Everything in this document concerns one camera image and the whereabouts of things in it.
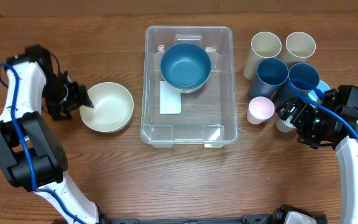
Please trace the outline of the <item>cream tall cup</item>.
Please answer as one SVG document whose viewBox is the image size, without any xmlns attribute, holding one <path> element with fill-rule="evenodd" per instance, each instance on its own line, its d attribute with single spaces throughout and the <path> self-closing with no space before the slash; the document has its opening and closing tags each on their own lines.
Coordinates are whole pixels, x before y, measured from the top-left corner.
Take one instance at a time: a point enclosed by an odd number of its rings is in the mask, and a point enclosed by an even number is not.
<svg viewBox="0 0 358 224">
<path fill-rule="evenodd" d="M 276 57 L 281 49 L 282 43 L 274 33 L 263 31 L 254 35 L 244 64 L 243 75 L 246 79 L 253 80 L 257 73 L 258 64 L 265 58 Z"/>
<path fill-rule="evenodd" d="M 316 51 L 314 38 L 304 32 L 293 32 L 286 38 L 280 59 L 288 68 L 306 62 Z"/>
</svg>

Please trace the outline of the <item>dark blue bowl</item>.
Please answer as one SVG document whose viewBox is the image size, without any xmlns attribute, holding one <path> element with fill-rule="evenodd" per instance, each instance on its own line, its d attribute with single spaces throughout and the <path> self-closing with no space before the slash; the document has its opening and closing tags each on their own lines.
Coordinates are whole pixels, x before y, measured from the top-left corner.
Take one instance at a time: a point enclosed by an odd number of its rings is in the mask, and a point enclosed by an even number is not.
<svg viewBox="0 0 358 224">
<path fill-rule="evenodd" d="M 180 89 L 205 84 L 211 74 L 211 59 L 200 46 L 188 42 L 171 46 L 160 63 L 162 78 Z"/>
</svg>

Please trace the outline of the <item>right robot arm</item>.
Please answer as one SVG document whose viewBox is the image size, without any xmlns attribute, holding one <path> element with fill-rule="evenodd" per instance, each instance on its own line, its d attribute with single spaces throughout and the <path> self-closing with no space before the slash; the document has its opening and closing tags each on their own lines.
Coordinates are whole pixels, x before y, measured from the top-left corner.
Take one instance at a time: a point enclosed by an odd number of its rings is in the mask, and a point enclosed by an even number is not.
<svg viewBox="0 0 358 224">
<path fill-rule="evenodd" d="M 304 100 L 285 86 L 273 102 L 279 118 L 296 127 L 298 142 L 334 149 L 341 175 L 339 221 L 358 223 L 358 86 L 328 90 L 320 103 Z"/>
</svg>

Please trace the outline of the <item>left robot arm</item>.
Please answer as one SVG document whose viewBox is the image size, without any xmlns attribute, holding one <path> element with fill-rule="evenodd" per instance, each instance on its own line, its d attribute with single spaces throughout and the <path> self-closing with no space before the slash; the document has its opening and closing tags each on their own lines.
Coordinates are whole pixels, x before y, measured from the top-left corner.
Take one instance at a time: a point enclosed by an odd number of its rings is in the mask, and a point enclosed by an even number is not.
<svg viewBox="0 0 358 224">
<path fill-rule="evenodd" d="M 34 45 L 0 64 L 9 79 L 0 115 L 0 169 L 12 186 L 43 197 L 67 223 L 108 223 L 70 177 L 63 146 L 41 115 L 43 105 L 54 121 L 93 107 L 85 86 L 66 71 L 53 71 L 56 60 Z"/>
</svg>

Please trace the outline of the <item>large cream bowl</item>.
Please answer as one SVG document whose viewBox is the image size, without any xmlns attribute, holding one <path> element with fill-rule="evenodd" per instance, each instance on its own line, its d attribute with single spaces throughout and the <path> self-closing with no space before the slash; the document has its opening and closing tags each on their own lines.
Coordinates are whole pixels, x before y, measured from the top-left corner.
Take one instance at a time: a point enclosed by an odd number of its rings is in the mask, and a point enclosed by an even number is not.
<svg viewBox="0 0 358 224">
<path fill-rule="evenodd" d="M 82 122 L 93 131 L 114 133 L 124 129 L 134 112 L 134 99 L 121 84 L 103 82 L 92 86 L 87 94 L 93 107 L 81 106 Z"/>
</svg>

